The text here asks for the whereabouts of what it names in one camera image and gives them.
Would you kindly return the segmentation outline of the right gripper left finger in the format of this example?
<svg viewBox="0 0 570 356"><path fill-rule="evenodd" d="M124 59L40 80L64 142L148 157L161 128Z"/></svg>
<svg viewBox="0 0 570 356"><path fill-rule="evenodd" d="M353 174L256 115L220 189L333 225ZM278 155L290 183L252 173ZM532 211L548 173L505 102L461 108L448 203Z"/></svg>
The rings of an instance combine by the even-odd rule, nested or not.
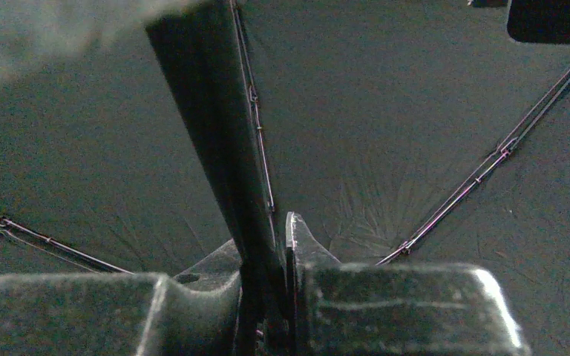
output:
<svg viewBox="0 0 570 356"><path fill-rule="evenodd" d="M232 241L171 277L0 276L0 355L229 355L240 294Z"/></svg>

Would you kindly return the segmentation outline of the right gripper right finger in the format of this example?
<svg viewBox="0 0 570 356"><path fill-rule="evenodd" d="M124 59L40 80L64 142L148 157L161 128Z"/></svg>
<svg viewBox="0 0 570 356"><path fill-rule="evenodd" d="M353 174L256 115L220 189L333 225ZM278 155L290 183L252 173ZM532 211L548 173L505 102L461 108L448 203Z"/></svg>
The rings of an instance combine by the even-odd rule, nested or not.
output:
<svg viewBox="0 0 570 356"><path fill-rule="evenodd" d="M529 355L494 275L465 263L343 263L286 216L294 355Z"/></svg>

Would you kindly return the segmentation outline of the beige folding umbrella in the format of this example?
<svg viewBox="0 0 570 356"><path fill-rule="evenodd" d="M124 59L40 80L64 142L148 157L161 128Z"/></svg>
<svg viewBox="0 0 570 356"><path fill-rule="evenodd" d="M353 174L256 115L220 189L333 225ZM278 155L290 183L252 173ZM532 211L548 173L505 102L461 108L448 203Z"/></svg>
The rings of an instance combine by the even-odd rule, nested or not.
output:
<svg viewBox="0 0 570 356"><path fill-rule="evenodd" d="M414 233L570 65L464 1L244 1L279 228L344 262ZM0 86L0 214L129 271L229 238L146 31ZM570 355L570 85L408 263L481 265L536 355Z"/></svg>

